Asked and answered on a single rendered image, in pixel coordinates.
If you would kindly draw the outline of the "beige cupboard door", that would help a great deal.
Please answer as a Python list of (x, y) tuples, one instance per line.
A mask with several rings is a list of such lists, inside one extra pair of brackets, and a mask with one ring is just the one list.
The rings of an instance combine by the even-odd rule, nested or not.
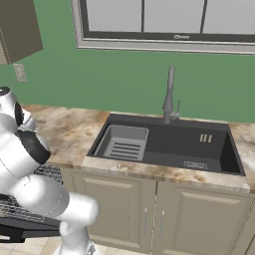
[[(88, 228), (97, 244), (148, 254), (151, 246), (156, 182), (150, 179), (73, 174), (76, 191), (96, 199), (101, 208)], [(143, 211), (147, 207), (147, 230), (143, 235)]]
[(160, 181), (152, 255), (246, 255), (254, 204), (245, 193)]

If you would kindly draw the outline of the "black dishwasher door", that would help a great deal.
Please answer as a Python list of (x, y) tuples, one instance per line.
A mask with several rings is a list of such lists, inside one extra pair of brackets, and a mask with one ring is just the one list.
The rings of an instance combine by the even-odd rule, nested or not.
[(42, 222), (0, 217), (0, 243), (24, 243), (27, 238), (56, 237), (60, 221), (45, 218)]

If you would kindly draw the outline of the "grey drying tray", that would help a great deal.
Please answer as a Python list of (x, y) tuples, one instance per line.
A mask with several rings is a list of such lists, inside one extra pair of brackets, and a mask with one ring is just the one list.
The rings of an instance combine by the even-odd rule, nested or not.
[(142, 161), (149, 130), (145, 127), (110, 125), (94, 156)]

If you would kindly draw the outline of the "grey sink tap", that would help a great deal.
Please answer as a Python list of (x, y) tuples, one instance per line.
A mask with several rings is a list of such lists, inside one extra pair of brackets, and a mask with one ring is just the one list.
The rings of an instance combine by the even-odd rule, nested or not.
[(179, 111), (173, 110), (173, 81), (174, 81), (175, 67), (170, 66), (167, 79), (167, 90), (163, 103), (163, 122), (169, 124), (172, 119), (179, 119)]

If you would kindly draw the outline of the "black kitchen sink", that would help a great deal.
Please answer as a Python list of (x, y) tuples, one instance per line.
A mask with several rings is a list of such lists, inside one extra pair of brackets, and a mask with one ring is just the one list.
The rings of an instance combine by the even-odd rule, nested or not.
[(94, 152), (110, 125), (149, 130), (142, 161), (126, 161), (241, 176), (245, 174), (228, 124), (173, 120), (167, 125), (161, 118), (111, 114), (90, 148), (89, 156), (98, 157), (94, 156)]

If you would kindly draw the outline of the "window with grey frame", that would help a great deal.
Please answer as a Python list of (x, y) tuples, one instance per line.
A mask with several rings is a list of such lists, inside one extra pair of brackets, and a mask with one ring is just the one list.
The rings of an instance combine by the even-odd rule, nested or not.
[(255, 55), (255, 0), (70, 0), (79, 49)]

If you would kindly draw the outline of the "beige wall socket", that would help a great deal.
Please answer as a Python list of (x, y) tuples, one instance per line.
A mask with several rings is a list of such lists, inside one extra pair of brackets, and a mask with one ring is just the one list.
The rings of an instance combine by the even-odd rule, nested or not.
[(14, 64), (14, 70), (16, 73), (17, 81), (20, 83), (25, 83), (27, 81), (25, 69), (23, 64)]

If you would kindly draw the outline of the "brown wall cupboard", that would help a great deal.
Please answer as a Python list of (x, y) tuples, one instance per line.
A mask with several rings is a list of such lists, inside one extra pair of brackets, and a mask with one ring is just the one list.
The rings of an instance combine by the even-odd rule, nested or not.
[(42, 50), (34, 0), (0, 0), (0, 65)]

